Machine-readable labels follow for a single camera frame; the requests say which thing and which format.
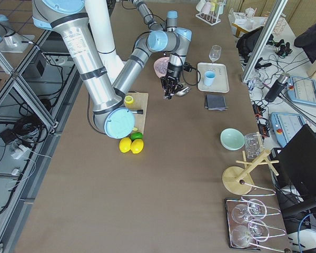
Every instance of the blue cup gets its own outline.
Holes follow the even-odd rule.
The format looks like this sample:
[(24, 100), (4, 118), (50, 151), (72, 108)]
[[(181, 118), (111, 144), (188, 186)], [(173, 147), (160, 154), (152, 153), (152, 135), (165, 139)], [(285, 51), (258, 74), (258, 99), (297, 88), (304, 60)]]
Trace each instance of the blue cup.
[(213, 84), (214, 78), (215, 78), (214, 71), (206, 71), (205, 77), (204, 77), (204, 85), (211, 86)]

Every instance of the black monitor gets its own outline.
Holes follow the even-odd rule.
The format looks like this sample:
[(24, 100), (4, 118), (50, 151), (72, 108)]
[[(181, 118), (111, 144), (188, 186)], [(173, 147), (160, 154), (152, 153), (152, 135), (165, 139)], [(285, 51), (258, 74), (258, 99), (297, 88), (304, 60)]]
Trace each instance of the black monitor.
[(283, 217), (310, 209), (316, 218), (316, 134), (305, 124), (276, 158), (304, 200), (284, 209)]

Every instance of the lemon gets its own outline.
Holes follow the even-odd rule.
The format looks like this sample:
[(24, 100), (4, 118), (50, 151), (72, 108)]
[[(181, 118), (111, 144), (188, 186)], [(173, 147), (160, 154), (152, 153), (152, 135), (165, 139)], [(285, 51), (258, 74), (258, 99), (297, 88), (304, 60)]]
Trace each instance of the lemon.
[(129, 137), (125, 137), (121, 139), (119, 148), (122, 153), (126, 153), (130, 150), (131, 147), (131, 139)]
[(142, 139), (142, 138), (143, 138), (143, 134), (141, 132), (134, 132), (130, 136), (130, 139), (133, 141), (137, 139)]
[(144, 141), (142, 139), (136, 139), (131, 144), (131, 151), (134, 154), (140, 153), (144, 148)]

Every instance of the gray napkin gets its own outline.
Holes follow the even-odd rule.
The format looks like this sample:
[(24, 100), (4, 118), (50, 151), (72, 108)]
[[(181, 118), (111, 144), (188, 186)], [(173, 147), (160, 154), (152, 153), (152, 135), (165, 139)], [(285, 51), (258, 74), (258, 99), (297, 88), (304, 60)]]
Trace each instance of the gray napkin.
[(207, 94), (205, 98), (205, 108), (209, 110), (225, 111), (226, 106), (225, 97), (222, 95)]

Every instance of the label sticker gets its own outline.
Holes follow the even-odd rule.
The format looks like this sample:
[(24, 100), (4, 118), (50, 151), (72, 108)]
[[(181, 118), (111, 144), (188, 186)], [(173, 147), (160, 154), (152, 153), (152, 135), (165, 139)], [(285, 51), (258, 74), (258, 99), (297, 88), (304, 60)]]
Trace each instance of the label sticker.
[(80, 28), (74, 28), (68, 36), (63, 37), (72, 58), (89, 53), (88, 44)]

